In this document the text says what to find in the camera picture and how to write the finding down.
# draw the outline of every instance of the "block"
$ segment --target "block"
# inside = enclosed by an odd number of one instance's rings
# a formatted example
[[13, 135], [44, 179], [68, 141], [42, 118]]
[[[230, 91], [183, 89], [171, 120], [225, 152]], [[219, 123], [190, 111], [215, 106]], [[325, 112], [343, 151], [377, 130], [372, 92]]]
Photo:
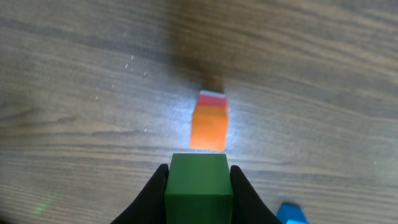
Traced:
[[280, 206], [276, 217], [283, 224], [308, 224], [302, 209], [289, 203], [283, 203]]
[[231, 224], [225, 154], [174, 154], [164, 193], [167, 224]]
[[192, 115], [190, 147], [224, 151], [228, 131], [228, 101], [224, 94], [202, 90]]

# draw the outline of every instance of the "wooden table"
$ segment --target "wooden table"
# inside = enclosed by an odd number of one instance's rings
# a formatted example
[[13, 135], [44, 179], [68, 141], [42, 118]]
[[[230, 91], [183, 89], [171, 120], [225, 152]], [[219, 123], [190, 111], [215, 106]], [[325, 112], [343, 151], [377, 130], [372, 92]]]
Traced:
[[109, 223], [188, 148], [202, 89], [264, 203], [398, 222], [396, 0], [0, 1], [0, 215]]

